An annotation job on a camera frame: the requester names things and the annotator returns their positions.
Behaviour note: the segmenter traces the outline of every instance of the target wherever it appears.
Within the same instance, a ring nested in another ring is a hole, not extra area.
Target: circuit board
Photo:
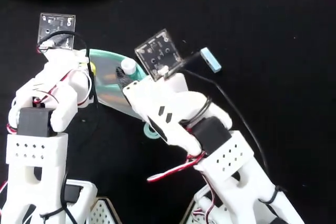
[[[135,53],[154,81],[164,77],[182,63],[182,58],[166,29],[138,46]]]
[[[64,31],[64,30],[75,31],[75,24],[76,24],[75,15],[41,13],[37,42],[39,42],[42,38],[56,31]],[[73,49],[73,43],[74,43],[73,35],[60,34],[51,38],[50,40],[53,43],[53,47],[63,49]]]

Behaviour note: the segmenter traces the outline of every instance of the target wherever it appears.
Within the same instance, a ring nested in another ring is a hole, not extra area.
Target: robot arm
[[[16,91],[8,115],[10,128],[18,128],[22,108],[41,104],[54,109],[50,118],[53,131],[63,132],[67,128],[78,108],[84,108],[93,101],[89,99],[92,88],[87,69],[89,59],[83,53],[67,49],[45,52],[48,62],[44,69]]]
[[[44,69],[17,90],[8,115],[3,224],[22,223],[30,204],[36,206],[31,223],[42,224],[44,218],[49,224],[75,223],[71,218],[84,223],[97,194],[92,183],[66,181],[68,135],[62,133],[78,108],[93,102],[89,98],[93,82],[89,59],[83,51],[67,49],[49,49],[45,56]],[[34,167],[42,169],[40,181]],[[82,188],[68,209],[60,197],[65,183]]]
[[[182,124],[202,110],[207,98],[188,91],[181,73],[156,82],[148,76],[125,87],[123,93],[133,110],[168,144],[178,145],[192,156],[206,152],[207,157],[194,167],[205,177],[208,190],[213,190],[223,202],[218,209],[205,197],[206,191],[195,196],[207,223],[210,223],[208,218],[216,224],[269,224],[275,220],[276,216],[259,201],[269,201],[275,185],[255,160],[242,134],[229,131],[232,126],[229,115],[210,103],[196,120]],[[235,172],[240,174],[239,182],[232,178]],[[303,223],[284,193],[279,192],[270,205],[285,221],[281,223]]]

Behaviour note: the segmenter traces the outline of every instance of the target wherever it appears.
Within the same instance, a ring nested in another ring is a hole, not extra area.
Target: yellow part
[[[92,70],[94,76],[96,76],[96,66],[95,66],[95,64],[93,64],[92,61],[90,61],[90,65],[91,65],[91,70]]]

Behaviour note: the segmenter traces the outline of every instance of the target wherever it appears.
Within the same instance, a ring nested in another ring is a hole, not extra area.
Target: black table surface
[[[275,184],[306,223],[328,223],[330,154],[336,112],[335,0],[0,0],[0,180],[7,178],[7,115],[15,91],[46,62],[36,53],[41,12],[75,14],[89,47],[135,57],[134,48],[166,28],[188,56],[207,46],[223,66],[190,69],[216,80],[258,136]],[[255,144],[221,94],[187,77],[232,116],[258,160]],[[95,183],[124,223],[178,223],[204,185],[193,169],[148,184],[146,178],[185,161],[185,152],[147,139],[143,123],[101,106],[80,110],[69,133],[69,178]]]

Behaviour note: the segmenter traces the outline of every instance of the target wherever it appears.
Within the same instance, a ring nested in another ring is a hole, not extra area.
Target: green ring
[[[150,139],[158,139],[160,138],[160,135],[157,132],[152,132],[149,128],[149,124],[145,123],[144,127],[143,127],[143,132],[145,133],[146,137],[150,138]]]

